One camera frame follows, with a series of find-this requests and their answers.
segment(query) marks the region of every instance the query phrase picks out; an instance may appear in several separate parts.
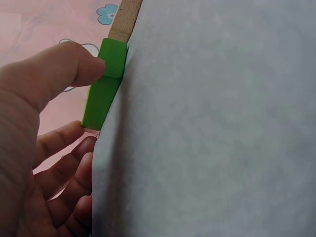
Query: pink fabric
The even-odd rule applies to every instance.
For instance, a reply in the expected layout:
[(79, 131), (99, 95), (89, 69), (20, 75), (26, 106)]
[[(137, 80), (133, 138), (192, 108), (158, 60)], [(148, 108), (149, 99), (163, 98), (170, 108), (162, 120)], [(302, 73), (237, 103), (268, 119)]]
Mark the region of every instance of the pink fabric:
[[(0, 66), (25, 59), (58, 44), (73, 40), (96, 56), (110, 25), (98, 22), (97, 9), (121, 0), (0, 0)], [(88, 87), (64, 92), (40, 115), (39, 134), (74, 120), (81, 120)], [(78, 141), (45, 161), (36, 172), (50, 167)]]

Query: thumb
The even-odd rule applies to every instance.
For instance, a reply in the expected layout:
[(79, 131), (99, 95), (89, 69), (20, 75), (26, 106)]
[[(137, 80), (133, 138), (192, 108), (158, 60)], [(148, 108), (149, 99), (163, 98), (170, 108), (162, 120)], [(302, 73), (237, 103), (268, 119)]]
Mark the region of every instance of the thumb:
[(102, 59), (80, 44), (65, 42), (0, 69), (0, 89), (26, 101), (39, 113), (68, 86), (92, 84), (105, 71)]

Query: wooden clothespin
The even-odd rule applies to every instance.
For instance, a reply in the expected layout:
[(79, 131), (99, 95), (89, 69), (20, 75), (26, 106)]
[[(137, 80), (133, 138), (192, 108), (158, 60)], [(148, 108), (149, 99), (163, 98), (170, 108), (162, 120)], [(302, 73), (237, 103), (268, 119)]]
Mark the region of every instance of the wooden clothespin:
[(127, 42), (133, 32), (142, 0), (122, 0), (108, 38), (103, 39), (98, 57), (106, 62), (106, 71), (91, 85), (82, 126), (100, 131), (123, 79)]

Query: finger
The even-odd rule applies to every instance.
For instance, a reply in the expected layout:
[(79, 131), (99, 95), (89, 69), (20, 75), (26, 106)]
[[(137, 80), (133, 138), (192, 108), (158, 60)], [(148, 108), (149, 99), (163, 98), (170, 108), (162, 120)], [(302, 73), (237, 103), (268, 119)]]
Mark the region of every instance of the finger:
[(92, 198), (83, 196), (75, 206), (74, 212), (57, 231), (60, 236), (72, 234), (77, 237), (87, 237), (92, 230)]
[(55, 227), (67, 221), (81, 197), (91, 194), (91, 167), (92, 153), (88, 153), (83, 156), (74, 178), (61, 195), (47, 202)]
[(35, 175), (35, 182), (41, 187), (45, 200), (51, 199), (65, 187), (76, 173), (83, 156), (93, 152), (95, 142), (95, 137), (85, 138), (71, 153), (62, 157), (50, 169)]
[(0, 88), (22, 98), (38, 112), (68, 86), (95, 82), (105, 70), (104, 61), (75, 42), (49, 48), (0, 71)]
[(54, 131), (38, 137), (36, 142), (36, 155), (33, 169), (44, 160), (74, 143), (84, 134), (84, 128), (80, 121), (71, 122)]

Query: blue flower print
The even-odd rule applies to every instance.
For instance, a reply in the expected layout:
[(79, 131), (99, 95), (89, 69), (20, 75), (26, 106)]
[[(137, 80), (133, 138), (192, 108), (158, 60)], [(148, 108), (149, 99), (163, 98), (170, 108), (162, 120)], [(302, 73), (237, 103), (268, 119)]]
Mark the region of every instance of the blue flower print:
[(97, 10), (98, 22), (102, 25), (110, 25), (115, 17), (118, 6), (115, 4), (107, 4)]

